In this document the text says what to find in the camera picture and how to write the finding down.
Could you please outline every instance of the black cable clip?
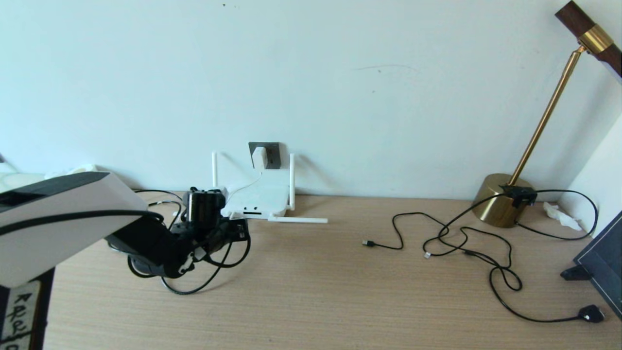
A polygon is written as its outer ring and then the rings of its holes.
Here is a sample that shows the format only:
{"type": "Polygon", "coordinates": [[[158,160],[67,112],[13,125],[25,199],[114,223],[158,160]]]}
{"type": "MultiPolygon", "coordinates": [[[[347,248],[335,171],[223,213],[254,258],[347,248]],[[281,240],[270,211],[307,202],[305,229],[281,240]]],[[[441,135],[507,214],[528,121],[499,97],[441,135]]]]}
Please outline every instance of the black cable clip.
{"type": "Polygon", "coordinates": [[[533,206],[536,202],[538,193],[531,187],[522,186],[499,186],[503,190],[503,194],[514,199],[512,206],[518,208],[523,202],[527,202],[527,205],[533,206]]]}

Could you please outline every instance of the desk surface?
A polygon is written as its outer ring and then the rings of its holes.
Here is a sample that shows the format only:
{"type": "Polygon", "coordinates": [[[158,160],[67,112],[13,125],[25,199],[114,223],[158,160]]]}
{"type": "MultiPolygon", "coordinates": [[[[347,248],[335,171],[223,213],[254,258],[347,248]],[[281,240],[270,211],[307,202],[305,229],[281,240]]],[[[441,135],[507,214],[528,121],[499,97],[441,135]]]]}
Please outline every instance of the desk surface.
{"type": "MultiPolygon", "coordinates": [[[[145,194],[146,199],[166,195],[145,194]]],[[[520,228],[495,229],[472,214],[458,225],[501,233],[513,244],[519,293],[497,276],[517,310],[536,318],[573,316],[596,304],[600,324],[538,324],[505,310],[488,286],[489,265],[462,253],[423,257],[439,230],[423,217],[402,217],[402,251],[368,248],[363,239],[396,244],[391,217],[424,211],[448,221],[464,201],[299,196],[296,215],[328,225],[250,220],[251,252],[211,286],[174,295],[159,280],[134,277],[104,241],[60,264],[50,305],[46,349],[620,349],[622,323],[586,281],[559,273],[588,240],[566,242],[520,228]]],[[[157,210],[167,217],[174,206],[157,210]]],[[[524,223],[576,235],[529,208],[524,223]]],[[[498,239],[472,234],[468,246],[505,261],[498,239]]],[[[231,261],[243,247],[232,249],[231,261]]],[[[191,289],[212,267],[202,264],[173,284],[191,289]]]]}

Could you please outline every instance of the desk lamp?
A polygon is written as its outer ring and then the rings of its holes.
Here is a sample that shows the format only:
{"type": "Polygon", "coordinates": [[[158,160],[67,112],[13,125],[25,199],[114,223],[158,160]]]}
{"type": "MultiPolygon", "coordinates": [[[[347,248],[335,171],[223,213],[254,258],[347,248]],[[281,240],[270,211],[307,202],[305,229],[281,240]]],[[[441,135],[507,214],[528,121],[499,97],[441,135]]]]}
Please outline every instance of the desk lamp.
{"type": "MultiPolygon", "coordinates": [[[[540,123],[531,137],[520,162],[518,162],[514,174],[490,174],[486,176],[474,202],[480,202],[491,196],[506,193],[506,189],[513,186],[532,187],[527,181],[519,178],[519,176],[531,152],[536,147],[536,143],[553,113],[553,109],[555,109],[557,101],[562,95],[581,53],[587,51],[588,54],[593,55],[596,59],[603,62],[606,67],[612,69],[617,75],[618,80],[622,78],[622,52],[620,52],[620,49],[613,43],[611,37],[585,14],[577,4],[570,1],[559,10],[555,16],[577,38],[579,47],[570,55],[559,83],[557,83],[557,87],[550,98],[549,104],[544,110],[540,123]]],[[[511,196],[498,196],[474,208],[473,212],[480,220],[487,224],[497,227],[512,227],[515,225],[516,221],[518,221],[526,206],[526,201],[516,205],[516,202],[511,196]]]]}

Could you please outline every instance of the white wall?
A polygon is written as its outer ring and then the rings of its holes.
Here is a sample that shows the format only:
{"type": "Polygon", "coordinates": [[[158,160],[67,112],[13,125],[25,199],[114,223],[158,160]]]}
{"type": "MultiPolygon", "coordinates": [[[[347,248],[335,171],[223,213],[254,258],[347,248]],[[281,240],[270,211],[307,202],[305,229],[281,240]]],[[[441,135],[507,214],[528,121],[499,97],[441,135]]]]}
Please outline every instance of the white wall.
{"type": "MultiPolygon", "coordinates": [[[[578,2],[622,42],[619,0],[578,2]]],[[[513,171],[577,46],[565,3],[2,1],[0,151],[186,189],[209,185],[210,151],[242,184],[246,143],[280,141],[305,192],[471,199],[513,171]]],[[[568,187],[621,93],[583,57],[523,178],[568,187]]]]}
{"type": "MultiPolygon", "coordinates": [[[[621,140],[622,115],[569,187],[591,197],[598,206],[599,218],[594,237],[622,210],[621,140]]],[[[585,199],[576,194],[564,194],[560,205],[572,217],[580,219],[579,223],[585,230],[590,230],[594,210],[585,199]]]]}

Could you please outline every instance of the robotic arm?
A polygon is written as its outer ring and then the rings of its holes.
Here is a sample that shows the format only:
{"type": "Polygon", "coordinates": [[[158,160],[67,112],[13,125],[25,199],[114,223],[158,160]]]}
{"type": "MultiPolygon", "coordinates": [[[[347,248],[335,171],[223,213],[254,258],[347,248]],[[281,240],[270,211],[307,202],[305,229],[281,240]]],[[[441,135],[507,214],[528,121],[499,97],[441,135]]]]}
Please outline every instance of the robotic arm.
{"type": "Polygon", "coordinates": [[[128,255],[140,277],[178,278],[206,261],[237,266],[251,238],[246,219],[223,217],[220,190],[192,187],[183,196],[182,222],[164,218],[112,173],[56,177],[0,194],[0,347],[41,349],[53,270],[101,238],[128,255]],[[236,263],[210,255],[246,241],[236,263]]]}

